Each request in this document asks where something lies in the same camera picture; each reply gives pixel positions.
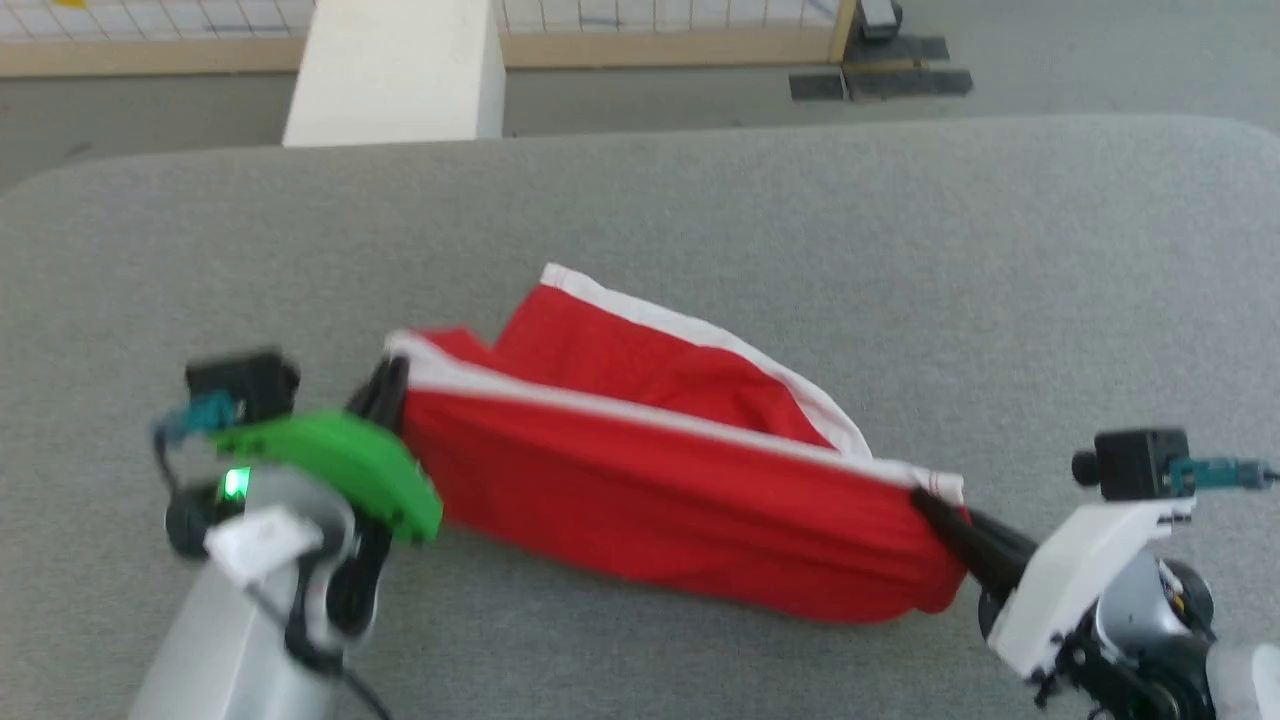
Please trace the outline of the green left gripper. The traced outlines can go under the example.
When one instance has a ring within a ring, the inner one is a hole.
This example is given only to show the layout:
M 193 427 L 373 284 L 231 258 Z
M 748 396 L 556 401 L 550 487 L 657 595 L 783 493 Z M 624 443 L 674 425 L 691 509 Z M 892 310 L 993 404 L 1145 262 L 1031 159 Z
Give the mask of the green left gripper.
M 243 462 L 294 468 L 333 488 L 380 523 L 394 541 L 431 543 L 444 505 L 419 460 L 399 439 L 410 361 L 381 357 L 344 405 L 212 434 L 212 446 Z

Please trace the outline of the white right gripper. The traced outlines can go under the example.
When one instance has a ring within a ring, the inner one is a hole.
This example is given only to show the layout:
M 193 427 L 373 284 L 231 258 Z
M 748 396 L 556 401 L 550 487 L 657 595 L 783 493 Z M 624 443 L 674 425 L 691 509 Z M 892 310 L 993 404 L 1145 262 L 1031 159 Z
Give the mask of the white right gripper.
M 1047 673 L 1052 639 L 1074 632 L 1088 609 L 1152 539 L 1171 534 L 1197 500 L 1087 503 L 1038 548 L 1036 541 L 975 509 L 923 488 L 909 493 L 940 543 L 989 593 L 1005 602 L 988 634 L 995 655 L 1023 680 Z

